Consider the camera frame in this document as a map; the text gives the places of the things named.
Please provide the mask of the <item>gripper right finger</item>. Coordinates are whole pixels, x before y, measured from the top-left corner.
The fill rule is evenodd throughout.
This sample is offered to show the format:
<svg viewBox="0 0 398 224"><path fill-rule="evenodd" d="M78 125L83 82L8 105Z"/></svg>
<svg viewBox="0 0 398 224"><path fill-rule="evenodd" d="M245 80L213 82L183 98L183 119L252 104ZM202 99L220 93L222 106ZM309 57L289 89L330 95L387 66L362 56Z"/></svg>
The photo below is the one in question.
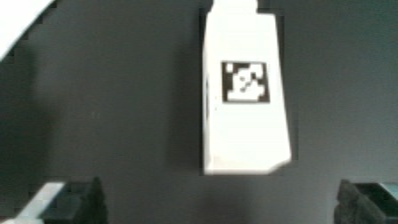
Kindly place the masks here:
<svg viewBox="0 0 398 224"><path fill-rule="evenodd" d="M341 180L334 224L398 224L398 183Z"/></svg>

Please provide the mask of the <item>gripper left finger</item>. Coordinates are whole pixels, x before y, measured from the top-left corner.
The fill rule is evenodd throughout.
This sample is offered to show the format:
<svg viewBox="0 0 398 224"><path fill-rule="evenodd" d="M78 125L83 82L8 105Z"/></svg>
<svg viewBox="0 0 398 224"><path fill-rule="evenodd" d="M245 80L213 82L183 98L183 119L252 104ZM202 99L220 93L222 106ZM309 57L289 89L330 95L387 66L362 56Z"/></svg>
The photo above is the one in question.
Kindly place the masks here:
<svg viewBox="0 0 398 224"><path fill-rule="evenodd" d="M108 224L99 178L48 182L12 218L12 224Z"/></svg>

